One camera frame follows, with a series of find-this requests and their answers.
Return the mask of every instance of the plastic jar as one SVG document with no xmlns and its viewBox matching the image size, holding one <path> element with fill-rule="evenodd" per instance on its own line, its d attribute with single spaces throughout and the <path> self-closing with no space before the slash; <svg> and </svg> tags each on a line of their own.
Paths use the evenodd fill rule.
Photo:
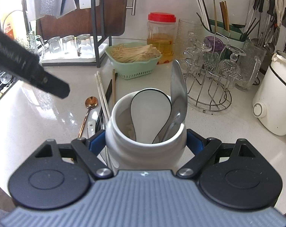
<svg viewBox="0 0 286 227">
<path fill-rule="evenodd" d="M 152 12 L 148 15 L 147 27 L 147 44 L 152 44 L 162 53 L 158 64 L 168 63 L 173 60 L 176 16 L 171 13 Z"/>
</svg>

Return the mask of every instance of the cutting board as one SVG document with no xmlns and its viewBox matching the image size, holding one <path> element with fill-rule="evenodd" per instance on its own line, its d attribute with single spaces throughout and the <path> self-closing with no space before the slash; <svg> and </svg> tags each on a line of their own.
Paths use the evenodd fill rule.
<svg viewBox="0 0 286 227">
<path fill-rule="evenodd" d="M 124 33 L 126 4 L 127 0 L 104 0 L 106 36 L 119 36 Z M 101 8 L 101 5 L 96 7 L 98 35 L 101 35 Z M 85 33 L 92 34 L 91 9 L 80 9 L 79 4 L 76 10 L 59 19 L 46 15 L 37 21 L 37 34 L 41 35 L 44 40 L 55 36 L 78 36 Z"/>
</svg>

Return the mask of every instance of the white ceramic spoon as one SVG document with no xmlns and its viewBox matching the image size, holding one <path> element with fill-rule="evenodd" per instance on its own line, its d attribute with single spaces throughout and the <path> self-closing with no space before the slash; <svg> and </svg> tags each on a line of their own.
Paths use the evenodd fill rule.
<svg viewBox="0 0 286 227">
<path fill-rule="evenodd" d="M 171 102 L 162 91 L 144 89 L 138 92 L 130 104 L 136 141 L 151 144 L 166 124 L 170 113 Z"/>
</svg>

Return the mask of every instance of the black brush handle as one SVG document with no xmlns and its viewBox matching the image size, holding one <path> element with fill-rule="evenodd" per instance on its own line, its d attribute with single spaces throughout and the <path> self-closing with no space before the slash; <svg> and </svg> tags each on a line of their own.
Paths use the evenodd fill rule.
<svg viewBox="0 0 286 227">
<path fill-rule="evenodd" d="M 274 16 L 275 0 L 269 0 L 269 8 L 267 14 Z"/>
<path fill-rule="evenodd" d="M 260 0 L 260 6 L 259 6 L 259 12 L 260 12 L 260 13 L 263 12 L 264 1 L 265 1 L 265 0 Z"/>
</svg>

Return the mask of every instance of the stainless steel spoon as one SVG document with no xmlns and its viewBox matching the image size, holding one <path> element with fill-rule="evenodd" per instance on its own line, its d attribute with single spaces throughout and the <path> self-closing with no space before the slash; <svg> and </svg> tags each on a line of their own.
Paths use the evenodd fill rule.
<svg viewBox="0 0 286 227">
<path fill-rule="evenodd" d="M 83 128 L 84 128 L 85 122 L 87 120 L 89 111 L 92 110 L 93 108 L 95 108 L 97 105 L 98 105 L 98 99 L 94 96 L 91 96 L 85 100 L 85 106 L 86 106 L 86 108 L 88 108 L 88 111 L 87 111 L 85 118 L 83 120 L 83 123 L 81 125 L 78 137 L 82 136 Z"/>
<path fill-rule="evenodd" d="M 171 82 L 170 82 L 170 96 L 171 96 L 171 114 L 168 121 L 158 133 L 159 142 L 169 139 L 169 133 L 174 126 L 180 127 L 183 123 L 187 113 L 187 87 L 184 76 L 177 60 L 172 62 L 171 68 Z"/>
</svg>

